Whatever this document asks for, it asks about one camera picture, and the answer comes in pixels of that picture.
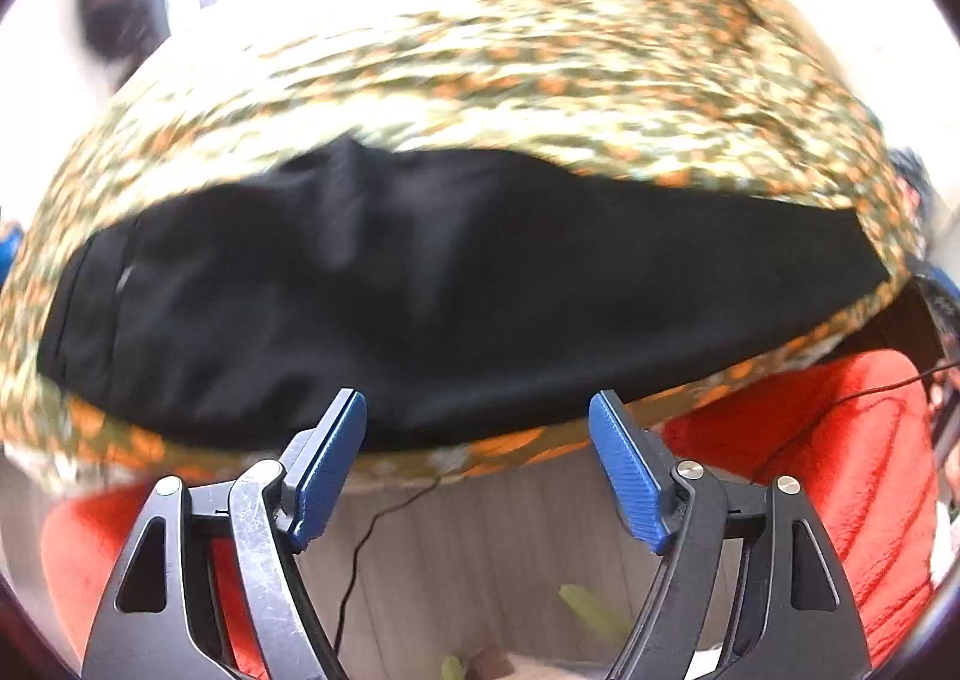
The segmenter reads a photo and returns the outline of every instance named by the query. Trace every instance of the wooden floor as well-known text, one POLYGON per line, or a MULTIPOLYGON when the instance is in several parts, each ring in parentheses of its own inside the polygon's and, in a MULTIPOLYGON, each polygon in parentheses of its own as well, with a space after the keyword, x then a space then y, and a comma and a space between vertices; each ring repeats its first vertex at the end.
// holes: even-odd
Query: wooden floor
MULTIPOLYGON (((331 636, 350 554, 373 514, 411 491, 344 497, 301 573, 331 636)), ((725 555, 701 648, 723 639, 737 543, 725 555)), ((595 592, 632 621, 659 559, 631 539, 593 450, 442 487, 383 517, 360 555, 342 659, 353 680, 440 677, 445 655, 489 645, 544 659, 611 662, 560 585, 595 592)))

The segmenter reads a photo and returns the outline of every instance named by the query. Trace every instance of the blue gripper pad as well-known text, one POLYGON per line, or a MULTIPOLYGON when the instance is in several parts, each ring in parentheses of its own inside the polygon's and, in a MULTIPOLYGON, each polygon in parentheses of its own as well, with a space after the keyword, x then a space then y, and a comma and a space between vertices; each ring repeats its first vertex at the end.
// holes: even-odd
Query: blue gripper pad
POLYGON ((323 534, 366 433, 367 400, 343 388, 284 478, 296 500, 286 530, 294 551, 323 534))
POLYGON ((677 504, 673 455, 658 436, 637 429, 611 390, 590 400, 589 429, 630 533, 663 553, 677 527, 671 520, 677 504))

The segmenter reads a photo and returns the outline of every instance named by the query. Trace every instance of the blue object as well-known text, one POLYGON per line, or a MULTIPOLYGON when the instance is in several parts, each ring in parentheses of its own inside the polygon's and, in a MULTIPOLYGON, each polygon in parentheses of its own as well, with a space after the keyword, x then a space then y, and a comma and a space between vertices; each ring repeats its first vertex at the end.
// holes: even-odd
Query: blue object
POLYGON ((0 287, 7 282, 16 251, 23 241, 23 229, 19 223, 5 222, 0 224, 0 287))
POLYGON ((960 287, 957 287, 956 282, 953 282, 952 277, 946 271, 931 263, 926 267, 926 272, 932 279, 936 279, 941 284, 941 287, 949 294, 954 303, 960 303, 960 287))
POLYGON ((317 427, 294 437, 299 451, 287 465, 277 516, 294 551, 323 534, 366 433, 367 400, 342 388, 317 427))
POLYGON ((589 430, 630 533, 654 553, 663 553, 679 528, 673 515, 673 455, 658 436, 637 429, 611 390, 590 400, 589 430))

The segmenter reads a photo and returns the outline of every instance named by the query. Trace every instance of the red cushion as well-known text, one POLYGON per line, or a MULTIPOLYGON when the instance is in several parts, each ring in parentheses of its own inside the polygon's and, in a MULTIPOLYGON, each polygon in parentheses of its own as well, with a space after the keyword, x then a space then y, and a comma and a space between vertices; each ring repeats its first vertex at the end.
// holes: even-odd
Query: red cushion
MULTIPOLYGON (((43 573, 56 614, 80 658, 113 564, 149 492, 149 487, 138 486, 64 501, 45 520, 40 535, 43 573)), ((237 669, 269 680, 247 614, 232 542, 214 540, 210 554, 237 669)))
POLYGON ((842 396, 915 375, 900 353, 858 354, 773 375, 664 429, 675 455, 803 483, 843 561, 875 666, 932 595, 937 489, 923 385, 844 402, 805 429, 842 396))

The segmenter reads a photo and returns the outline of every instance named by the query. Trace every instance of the green leaf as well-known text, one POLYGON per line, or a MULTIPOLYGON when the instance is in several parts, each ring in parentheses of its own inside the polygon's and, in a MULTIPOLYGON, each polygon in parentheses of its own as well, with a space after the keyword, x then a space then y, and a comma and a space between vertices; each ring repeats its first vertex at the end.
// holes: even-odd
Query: green leaf
POLYGON ((579 585, 560 586, 560 598, 573 610, 574 615, 596 634, 611 645, 621 646, 630 636, 630 621, 619 613, 613 612, 600 597, 579 585))
POLYGON ((448 656, 440 664, 440 678, 442 680, 466 680, 463 665, 456 656, 448 656))

